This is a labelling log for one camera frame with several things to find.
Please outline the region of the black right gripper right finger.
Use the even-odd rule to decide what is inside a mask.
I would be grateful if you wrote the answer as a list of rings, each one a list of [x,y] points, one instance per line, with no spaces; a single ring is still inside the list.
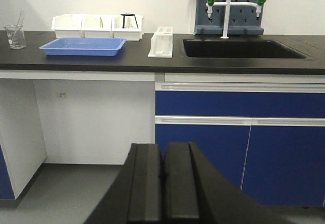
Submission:
[[[169,143],[164,167],[166,223],[290,223],[241,192],[196,143]]]

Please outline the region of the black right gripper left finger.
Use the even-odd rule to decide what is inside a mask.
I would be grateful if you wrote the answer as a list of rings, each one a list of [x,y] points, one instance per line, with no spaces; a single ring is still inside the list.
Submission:
[[[85,223],[161,223],[161,153],[136,144],[116,179]]]

